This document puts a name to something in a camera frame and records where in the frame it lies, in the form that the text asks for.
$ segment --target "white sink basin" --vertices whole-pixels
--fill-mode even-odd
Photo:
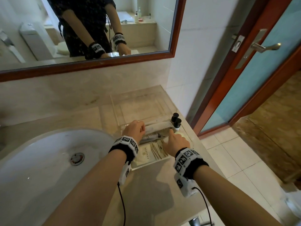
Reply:
[[[97,130],[55,131],[11,152],[0,161],[0,224],[42,225],[113,142]],[[72,166],[70,159],[76,153],[85,157]]]

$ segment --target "person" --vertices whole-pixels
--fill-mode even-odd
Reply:
[[[144,134],[143,121],[131,122],[123,132],[137,143]],[[184,137],[170,130],[168,143],[164,145],[168,154],[175,157],[180,149],[189,147],[190,143]],[[126,159],[124,151],[110,151],[65,197],[43,226],[102,225]],[[209,166],[196,168],[193,179],[226,226],[281,225],[257,202]]]
[[[63,36],[70,57],[85,56],[86,59],[110,57],[108,53],[112,52],[112,48],[105,32],[106,15],[115,35],[123,35],[113,0],[47,1],[63,25]],[[118,40],[115,45],[120,56],[131,54],[125,40]]]

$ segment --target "brown floor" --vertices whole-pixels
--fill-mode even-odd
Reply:
[[[301,176],[301,71],[234,130],[283,181]]]

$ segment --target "countertop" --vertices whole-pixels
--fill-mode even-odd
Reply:
[[[224,177],[185,118],[177,112],[182,119],[179,131],[186,133],[194,150],[213,170]],[[96,107],[5,127],[0,130],[0,137],[3,138],[0,142],[4,141],[6,144],[0,152],[0,160],[32,138],[54,130],[73,127],[99,129],[117,138],[120,136],[120,126],[116,120],[118,119],[113,106],[107,101]],[[126,183],[120,187],[126,208],[126,225],[177,226],[206,209],[201,194],[194,194],[190,198],[182,196],[174,180],[173,163],[174,158],[171,157],[129,173]],[[116,187],[103,225],[120,226],[123,224],[123,218],[122,202]]]

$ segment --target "mirror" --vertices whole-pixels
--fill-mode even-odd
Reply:
[[[170,50],[177,0],[0,0],[0,71]]]

